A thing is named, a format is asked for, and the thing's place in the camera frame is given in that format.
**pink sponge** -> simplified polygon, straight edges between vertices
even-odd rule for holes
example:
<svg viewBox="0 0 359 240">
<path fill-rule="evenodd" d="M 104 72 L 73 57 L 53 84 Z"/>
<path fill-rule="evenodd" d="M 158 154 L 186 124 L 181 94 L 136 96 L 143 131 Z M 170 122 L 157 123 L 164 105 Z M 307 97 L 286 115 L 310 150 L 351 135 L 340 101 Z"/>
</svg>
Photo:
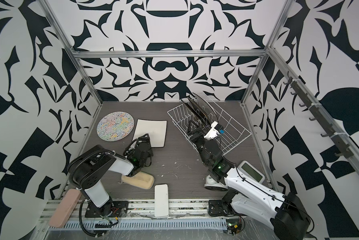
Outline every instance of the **pink sponge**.
<svg viewBox="0 0 359 240">
<path fill-rule="evenodd" d="M 81 192 L 77 189 L 69 189 L 58 205 L 53 216 L 49 220 L 49 226 L 63 227 L 72 214 L 78 200 L 81 197 Z"/>
</svg>

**aluminum frame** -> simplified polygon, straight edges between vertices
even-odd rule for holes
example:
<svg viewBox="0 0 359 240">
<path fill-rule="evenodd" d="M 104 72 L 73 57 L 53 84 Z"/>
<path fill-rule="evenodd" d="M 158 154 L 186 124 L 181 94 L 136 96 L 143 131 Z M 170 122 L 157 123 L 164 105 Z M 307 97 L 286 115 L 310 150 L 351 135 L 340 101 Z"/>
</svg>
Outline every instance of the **aluminum frame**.
<svg viewBox="0 0 359 240">
<path fill-rule="evenodd" d="M 97 120 L 98 115 L 99 115 L 99 113 L 101 111 L 101 108 L 102 108 L 102 104 L 98 105 L 98 107 L 96 109 L 96 112 L 93 115 L 92 121 L 91 121 L 91 123 L 89 125 L 89 128 L 88 128 L 88 130 L 86 132 L 86 135 L 85 135 L 85 137 L 84 137 L 84 139 L 82 141 L 82 144 L 81 144 L 81 146 L 79 148 L 77 156 L 80 156 L 81 154 L 84 153 L 86 143 L 87 143 L 87 141 L 89 139 L 90 133 L 92 132 L 92 130 L 93 130 L 95 124 L 96 124 L 96 120 Z M 68 185 L 68 181 L 69 181 L 69 174 L 66 175 L 65 180 L 61 183 L 61 185 L 60 185 L 60 187 L 58 189 L 58 194 L 57 194 L 56 199 L 60 199 L 62 197 L 62 194 L 66 190 L 66 186 Z"/>
<path fill-rule="evenodd" d="M 264 56 L 264 49 L 248 50 L 173 50 L 173 51 L 73 51 L 75 58 L 155 58 L 155 57 L 232 57 Z"/>
<path fill-rule="evenodd" d="M 101 99 L 100 95 L 98 94 L 96 88 L 94 87 L 91 79 L 86 74 L 84 67 L 74 57 L 73 52 L 72 52 L 72 46 L 66 37 L 67 35 L 62 30 L 61 24 L 58 22 L 57 17 L 54 14 L 52 8 L 50 7 L 48 1 L 47 0 L 37 0 L 37 2 L 39 4 L 40 8 L 42 9 L 43 13 L 45 14 L 45 17 L 48 20 L 50 26 L 56 32 L 58 39 L 61 41 L 62 46 L 64 47 L 67 55 L 69 56 L 70 60 L 72 61 L 73 65 L 74 65 L 74 67 L 81 74 L 81 77 L 84 80 L 84 83 L 86 84 L 86 86 L 88 87 L 90 93 L 96 99 L 98 104 L 102 104 L 102 99 Z"/>
<path fill-rule="evenodd" d="M 277 22 L 273 28 L 272 33 L 270 34 L 269 41 L 267 42 L 265 49 L 268 49 L 269 47 L 273 47 L 275 41 L 278 39 L 279 33 L 281 32 L 281 29 L 285 25 L 285 22 L 287 20 L 287 16 L 289 15 L 290 9 L 292 8 L 293 4 L 297 0 L 286 0 L 282 11 L 277 19 Z"/>
<path fill-rule="evenodd" d="M 261 57 L 261 59 L 259 60 L 259 63 L 257 65 L 257 67 L 255 68 L 255 71 L 252 75 L 252 77 L 249 80 L 249 85 L 247 86 L 244 95 L 242 96 L 241 99 L 241 103 L 245 103 L 250 95 L 250 93 L 253 91 L 254 85 L 257 82 L 258 78 L 259 78 L 259 74 L 261 73 L 263 67 L 266 64 L 266 61 L 268 59 L 268 55 L 265 55 L 263 57 Z"/>
<path fill-rule="evenodd" d="M 349 149 L 353 152 L 354 155 L 347 158 L 347 160 L 349 161 L 350 165 L 354 168 L 354 170 L 359 175 L 359 147 L 357 146 L 357 144 L 351 139 L 351 137 L 346 133 L 346 131 L 344 129 L 342 129 L 342 127 L 337 123 L 337 121 L 335 121 L 335 119 L 327 112 L 327 110 L 322 106 L 322 104 L 319 102 L 319 100 L 306 87 L 306 85 L 298 78 L 297 74 L 282 59 L 282 57 L 278 54 L 278 52 L 274 48 L 269 47 L 266 50 L 266 53 L 269 55 L 269 57 L 273 60 L 274 64 L 279 68 L 281 73 L 286 78 L 292 78 L 293 81 L 295 81 L 296 84 L 304 91 L 304 93 L 307 94 L 307 97 L 311 100 L 311 102 L 313 104 L 320 105 L 320 111 L 321 111 L 322 115 L 325 117 L 326 121 L 332 125 L 333 130 L 336 132 L 336 135 L 339 136 L 345 143 L 347 143 L 349 145 Z M 246 117 L 246 120 L 249 122 L 250 116 L 245 116 L 245 117 Z"/>
<path fill-rule="evenodd" d="M 259 144 L 259 140 L 258 140 L 258 137 L 257 137 L 257 135 L 255 133 L 253 123 L 251 122 L 251 119 L 250 119 L 249 111 L 248 111 L 246 105 L 241 105 L 241 108 L 242 108 L 242 111 L 244 112 L 245 120 L 246 120 L 246 122 L 247 122 L 247 124 L 249 126 L 249 130 L 252 133 L 254 146 L 257 149 L 258 156 L 259 156 L 259 161 L 261 162 L 262 168 L 263 168 L 263 170 L 265 172 L 266 179 L 270 180 L 270 184 L 272 185 L 273 189 L 275 191 L 279 192 L 278 185 L 273 184 L 276 181 L 275 181 L 275 179 L 273 177 L 272 171 L 270 170 L 270 168 L 266 164 L 265 155 L 263 154 L 265 151 L 262 150 L 262 147 Z"/>
</svg>

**black cable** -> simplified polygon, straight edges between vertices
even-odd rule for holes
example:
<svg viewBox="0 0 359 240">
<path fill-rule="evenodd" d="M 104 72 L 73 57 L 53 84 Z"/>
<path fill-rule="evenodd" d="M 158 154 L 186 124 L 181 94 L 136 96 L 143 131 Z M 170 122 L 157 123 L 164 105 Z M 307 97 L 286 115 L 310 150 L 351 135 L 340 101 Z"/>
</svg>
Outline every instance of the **black cable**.
<svg viewBox="0 0 359 240">
<path fill-rule="evenodd" d="M 244 227 L 241 229 L 241 231 L 243 231 L 246 227 L 246 222 L 245 219 L 242 217 L 242 215 L 239 215 L 239 218 L 242 219 L 242 221 L 244 221 Z"/>
<path fill-rule="evenodd" d="M 222 141 L 222 139 L 220 137 L 218 137 L 218 138 L 219 138 L 219 149 L 221 149 L 221 141 Z"/>
<path fill-rule="evenodd" d="M 116 217 L 115 219 L 117 220 L 117 222 L 115 222 L 115 223 L 112 223 L 111 221 L 110 221 L 109 225 L 96 223 L 96 227 L 112 227 L 112 226 L 115 226 L 115 225 L 118 224 L 118 218 Z"/>
<path fill-rule="evenodd" d="M 134 140 L 129 144 L 129 146 L 127 146 L 127 147 L 125 148 L 125 151 L 124 151 L 124 153 L 122 154 L 123 156 L 126 156 L 126 152 L 129 150 L 129 148 L 132 146 L 132 144 L 133 144 L 135 141 L 137 141 L 137 140 L 138 140 L 138 138 L 134 139 Z"/>
<path fill-rule="evenodd" d="M 236 163 L 233 163 L 233 162 L 231 162 L 231 161 L 229 161 L 229 160 L 227 160 L 227 159 L 226 159 L 226 161 L 230 162 L 231 164 L 233 164 L 233 165 L 235 166 L 235 169 L 237 170 L 237 174 L 242 178 L 243 181 L 245 181 L 246 179 L 245 179 L 244 177 L 242 177 L 241 174 L 239 174 L 239 172 L 238 172 L 237 164 L 236 164 Z M 282 202 L 282 203 L 285 203 L 285 204 L 287 204 L 287 205 L 289 205 L 289 206 L 292 206 L 292 207 L 294 207 L 295 209 L 298 209 L 298 210 L 300 210 L 301 212 L 303 212 L 304 214 L 306 214 L 306 215 L 311 219 L 311 222 L 312 222 L 312 224 L 313 224 L 313 228 L 312 228 L 310 231 L 308 231 L 307 233 L 311 233 L 311 232 L 314 230 L 314 226 L 315 226 L 314 220 L 311 218 L 311 216 L 310 216 L 309 214 L 307 214 L 307 212 L 303 211 L 302 209 L 297 208 L 297 207 L 294 206 L 294 205 L 291 205 L 291 204 L 289 204 L 289 203 L 287 203 L 287 202 L 285 202 L 285 201 L 282 201 L 282 200 L 276 198 L 274 195 L 268 194 L 267 192 L 263 191 L 262 189 L 260 189 L 259 187 L 257 187 L 256 185 L 252 184 L 252 183 L 249 182 L 249 181 L 246 181 L 246 182 L 249 183 L 250 185 L 252 185 L 253 187 L 257 188 L 258 190 L 262 191 L 263 193 L 265 193 L 265 194 L 268 195 L 269 197 L 272 197 L 273 199 L 276 199 L 276 200 L 278 200 L 278 201 L 280 201 L 280 202 Z"/>
<path fill-rule="evenodd" d="M 103 233 L 91 233 L 91 232 L 89 232 L 86 228 L 85 228 L 85 226 L 84 226 L 84 224 L 82 223 L 82 206 L 84 205 L 84 202 L 85 202 L 85 200 L 82 200 L 82 202 L 81 202 L 81 204 L 80 204 L 80 210 L 79 210 L 79 212 L 78 212 L 78 220 L 79 220 L 79 222 L 80 222 L 80 226 L 81 226 L 81 229 L 82 229 L 82 231 L 86 234 L 86 235 L 88 235 L 88 236 L 91 236 L 91 237 L 98 237 L 98 236 L 100 236 L 101 234 L 103 234 L 103 233 L 105 233 L 105 232 L 103 232 Z"/>
<path fill-rule="evenodd" d="M 149 154 L 149 157 L 150 157 L 150 164 L 148 166 L 146 166 L 146 163 L 145 163 L 145 167 L 150 167 L 150 165 L 152 164 L 152 156 Z"/>
</svg>

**colorful round plate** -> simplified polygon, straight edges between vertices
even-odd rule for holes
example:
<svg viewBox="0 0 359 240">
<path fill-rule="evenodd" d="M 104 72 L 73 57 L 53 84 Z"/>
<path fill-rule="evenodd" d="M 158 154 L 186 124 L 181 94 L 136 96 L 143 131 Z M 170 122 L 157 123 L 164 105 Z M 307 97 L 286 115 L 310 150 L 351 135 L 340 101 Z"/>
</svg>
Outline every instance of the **colorful round plate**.
<svg viewBox="0 0 359 240">
<path fill-rule="evenodd" d="M 106 115 L 97 125 L 97 134 L 102 140 L 113 142 L 126 137 L 134 127 L 129 113 L 114 112 Z"/>
</svg>

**white rectangular block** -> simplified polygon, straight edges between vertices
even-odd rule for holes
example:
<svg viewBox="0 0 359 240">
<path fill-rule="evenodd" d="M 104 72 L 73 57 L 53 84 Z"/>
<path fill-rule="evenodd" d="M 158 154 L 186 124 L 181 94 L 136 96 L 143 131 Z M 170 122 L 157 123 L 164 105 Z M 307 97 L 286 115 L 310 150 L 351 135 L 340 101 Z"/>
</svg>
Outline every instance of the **white rectangular block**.
<svg viewBox="0 0 359 240">
<path fill-rule="evenodd" d="M 152 147 L 163 147 L 165 145 L 166 127 L 167 120 L 153 121 L 138 119 L 133 140 L 148 133 Z"/>
<path fill-rule="evenodd" d="M 161 184 L 154 187 L 154 216 L 156 218 L 169 217 L 168 185 Z"/>
</svg>

